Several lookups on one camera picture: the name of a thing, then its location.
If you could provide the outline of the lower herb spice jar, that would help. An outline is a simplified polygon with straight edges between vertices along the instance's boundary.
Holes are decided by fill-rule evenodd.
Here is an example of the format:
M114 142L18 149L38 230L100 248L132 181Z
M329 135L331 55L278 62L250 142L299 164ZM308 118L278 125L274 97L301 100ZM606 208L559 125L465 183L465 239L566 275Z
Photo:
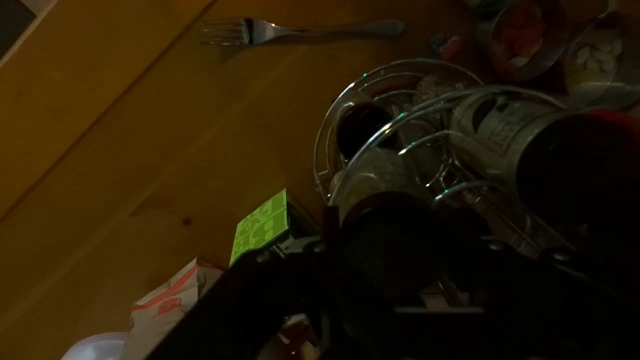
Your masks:
M336 125L336 144L342 157L352 159L355 152L391 120L394 116L388 109L371 102L348 105Z

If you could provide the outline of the small metal cup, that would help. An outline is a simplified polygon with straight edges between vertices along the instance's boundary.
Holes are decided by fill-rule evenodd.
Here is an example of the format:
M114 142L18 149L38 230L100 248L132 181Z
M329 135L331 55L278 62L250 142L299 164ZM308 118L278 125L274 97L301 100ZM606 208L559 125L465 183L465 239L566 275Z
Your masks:
M638 20L607 11L588 24L563 55L563 85L573 104L623 108L638 97Z

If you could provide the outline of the white bin with liner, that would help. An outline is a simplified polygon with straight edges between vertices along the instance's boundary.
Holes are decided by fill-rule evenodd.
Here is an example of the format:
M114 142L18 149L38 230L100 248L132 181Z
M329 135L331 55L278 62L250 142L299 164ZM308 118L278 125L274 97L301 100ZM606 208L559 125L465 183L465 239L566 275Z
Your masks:
M93 334L71 344L62 360L121 360L124 344L124 332Z

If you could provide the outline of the green herb spice jar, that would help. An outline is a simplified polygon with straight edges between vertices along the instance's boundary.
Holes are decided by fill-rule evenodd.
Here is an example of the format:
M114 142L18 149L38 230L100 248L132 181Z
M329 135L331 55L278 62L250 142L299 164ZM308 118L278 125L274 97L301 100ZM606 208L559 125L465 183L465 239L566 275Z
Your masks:
M548 223L596 223L638 205L638 125L626 114L477 91L453 108L452 130L467 168Z

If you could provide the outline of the metal cup red contents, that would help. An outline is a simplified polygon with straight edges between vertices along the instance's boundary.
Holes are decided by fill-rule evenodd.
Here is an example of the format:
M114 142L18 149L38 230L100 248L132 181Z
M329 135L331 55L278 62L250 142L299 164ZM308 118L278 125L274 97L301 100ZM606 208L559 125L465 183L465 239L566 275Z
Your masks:
M563 54L567 18L562 0L510 0L487 29L487 55L510 82L541 76Z

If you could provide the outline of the silver fork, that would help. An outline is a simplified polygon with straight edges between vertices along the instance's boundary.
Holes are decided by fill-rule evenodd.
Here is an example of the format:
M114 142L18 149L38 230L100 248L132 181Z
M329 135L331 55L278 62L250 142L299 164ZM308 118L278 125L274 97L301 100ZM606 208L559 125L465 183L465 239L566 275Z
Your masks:
M237 18L216 21L203 29L207 43L222 47L261 45L290 36L399 36L402 20L374 20L364 24L333 24L312 28L290 28L261 18Z

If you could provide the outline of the brown paper bag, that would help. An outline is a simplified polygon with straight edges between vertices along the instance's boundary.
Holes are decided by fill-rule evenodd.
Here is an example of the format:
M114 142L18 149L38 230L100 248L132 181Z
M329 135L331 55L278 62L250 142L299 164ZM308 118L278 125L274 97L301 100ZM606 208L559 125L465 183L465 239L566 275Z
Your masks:
M136 300L121 357L144 360L218 278L218 268L193 257L170 280Z

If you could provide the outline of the white salt spice jar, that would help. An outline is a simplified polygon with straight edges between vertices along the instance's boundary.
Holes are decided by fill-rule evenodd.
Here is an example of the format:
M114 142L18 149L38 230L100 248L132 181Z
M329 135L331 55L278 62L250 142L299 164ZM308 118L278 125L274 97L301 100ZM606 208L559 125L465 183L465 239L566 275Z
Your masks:
M413 168L391 149L358 157L336 188L339 253L386 297L457 274L480 251L467 209L434 209Z

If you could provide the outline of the chrome seasoning rack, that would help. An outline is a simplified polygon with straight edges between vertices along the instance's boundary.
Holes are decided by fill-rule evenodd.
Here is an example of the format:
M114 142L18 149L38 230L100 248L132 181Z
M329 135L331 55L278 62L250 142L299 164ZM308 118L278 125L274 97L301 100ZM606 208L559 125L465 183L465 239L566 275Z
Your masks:
M452 112L477 91L516 91L541 97L563 109L559 100L516 85L486 83L462 66L408 57L383 64L350 82L329 104L314 144L314 178L326 202L336 204L343 172L368 149L391 149L403 157L426 188L434 209L467 209L490 239L523 251L575 248L596 255L633 253L640 244L638 205L623 216L596 223L548 223L526 209L504 186L467 168L452 146ZM339 114L354 104L371 102L394 120L379 127L352 159L336 144Z

